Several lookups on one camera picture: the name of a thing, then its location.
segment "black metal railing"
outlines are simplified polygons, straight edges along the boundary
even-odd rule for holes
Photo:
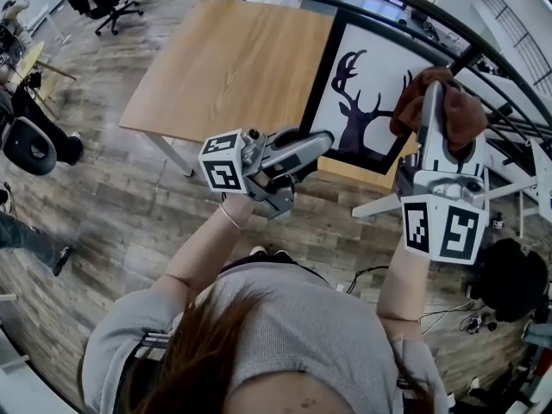
[[[420,32],[409,28],[404,24],[387,19],[380,14],[370,12],[361,7],[344,3],[341,0],[311,1],[328,4],[341,9],[346,9],[362,16],[374,19],[375,21],[381,22],[392,28],[403,31],[406,34],[410,35],[412,38],[421,41],[426,46],[432,47],[433,49],[448,57],[448,68],[454,75],[456,75],[462,69],[468,69],[470,72],[475,74],[505,100],[505,105],[499,108],[495,108],[491,103],[488,103],[483,97],[481,97],[479,94],[474,93],[467,87],[465,87],[466,91],[468,93],[471,93],[472,95],[479,97],[483,105],[491,111],[490,116],[492,116],[494,120],[489,122],[488,128],[492,130],[498,137],[500,137],[500,152],[502,152],[508,159],[516,161],[527,173],[531,175],[535,174],[534,162],[532,160],[530,152],[527,152],[527,149],[529,148],[529,138],[531,136],[536,137],[537,139],[539,139],[539,141],[542,142],[541,146],[548,155],[552,154],[552,140],[550,140],[550,134],[548,133],[550,128],[552,128],[552,113],[548,111],[542,99],[535,93],[535,91],[533,90],[533,86],[528,84],[525,79],[519,74],[519,72],[508,61],[506,61],[499,52],[497,52],[491,45],[489,45],[489,43],[487,43],[471,28],[451,16],[445,10],[435,6],[433,3],[430,3],[427,0],[401,0],[405,2],[408,6],[422,11],[433,20],[441,23],[446,28],[452,30],[457,35],[462,37],[465,41],[467,41],[470,46],[465,49],[464,52],[460,55],[451,52],[439,42],[432,40],[426,35],[421,34]],[[548,126],[537,127],[537,125],[535,125],[531,118],[529,118],[529,116],[525,112],[523,112],[521,108],[506,93],[504,93],[504,91],[496,86],[486,75],[482,74],[472,66],[472,64],[482,56],[486,56],[488,59],[490,59],[506,77],[511,79],[516,84],[519,90],[532,102],[532,104],[544,118]],[[515,110],[518,115],[521,116],[521,120],[516,121],[509,117],[513,110]],[[519,142],[516,142],[515,140],[511,140],[507,135],[505,135],[505,133],[511,133],[519,136],[519,138],[521,139],[521,144]],[[488,142],[489,144],[494,145],[492,140]]]
[[[542,93],[552,96],[552,67],[525,25],[504,0],[481,1],[511,38],[512,45],[529,70],[533,85]]]

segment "desk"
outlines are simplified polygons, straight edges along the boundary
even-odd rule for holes
[[[119,126],[145,133],[189,176],[164,136],[202,143],[233,129],[299,125],[332,22],[302,9],[202,0],[147,70]],[[321,167],[386,188],[394,178],[394,169],[382,184],[382,175],[338,161]]]
[[[64,72],[57,67],[51,66],[48,63],[44,63],[43,61],[40,61],[39,58],[42,54],[42,51],[44,51],[44,41],[41,41],[40,43],[36,43],[25,53],[23,58],[17,64],[17,68],[16,68],[17,73],[15,73],[11,78],[12,83],[16,85],[21,83],[21,80],[26,78],[31,73],[31,71],[33,70],[33,67],[35,66],[44,67],[45,69],[48,69],[52,72],[56,72],[59,75],[63,75],[64,77],[68,77],[72,80],[76,80],[76,78],[73,77],[70,73]]]
[[[33,47],[31,47],[23,56],[23,58],[17,63],[16,72],[11,76],[10,82],[14,85],[19,85],[22,80],[24,80],[33,70],[33,67],[40,66],[45,69],[48,69],[52,72],[56,72],[59,75],[63,75],[64,77],[68,77],[72,80],[76,80],[75,77],[73,77],[70,73],[64,72],[57,67],[50,66],[47,63],[44,63],[39,60],[42,51],[44,50],[44,41],[41,41],[40,43],[36,43]],[[55,87],[57,83],[56,78],[47,78],[46,80],[47,88],[41,89],[41,91],[35,91],[33,89],[34,94],[36,95],[37,99],[40,101],[41,105],[45,107],[45,109],[48,111],[48,113],[53,116],[55,119],[57,119],[57,116],[53,113],[53,111],[50,109],[50,107],[46,104],[46,101],[44,101],[47,97],[49,97],[52,92],[53,88]]]

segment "brown hair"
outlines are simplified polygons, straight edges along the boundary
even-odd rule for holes
[[[131,406],[133,398],[130,397],[131,393],[134,395],[133,386],[136,382],[140,385],[144,373],[151,375],[151,369],[142,360],[129,369],[121,392],[127,414],[179,414],[184,411],[222,414],[243,328],[265,294],[251,292],[246,287],[217,317],[214,290],[215,287],[203,302],[188,305],[172,336],[154,389],[134,406]],[[435,411],[433,397],[411,377],[397,356],[395,361],[399,374],[416,397],[408,411],[432,414]],[[81,372],[82,360],[78,372],[82,396]],[[209,392],[209,397],[205,397],[205,391]]]

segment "brown cloth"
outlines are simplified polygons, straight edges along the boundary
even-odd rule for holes
[[[434,81],[455,81],[446,67],[430,67],[421,71],[403,90],[393,111],[389,129],[398,136],[405,136],[412,130],[417,132],[422,121],[422,105],[425,91]],[[445,85],[444,109],[447,116],[446,128],[448,150],[455,154],[486,128],[486,116],[481,101],[456,88]]]

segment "picture frame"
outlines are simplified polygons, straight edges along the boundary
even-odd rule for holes
[[[409,138],[389,130],[402,90],[423,69],[446,65],[443,56],[407,33],[339,9],[299,132],[328,130],[335,141],[324,156],[386,174]],[[347,88],[350,79],[354,87]]]

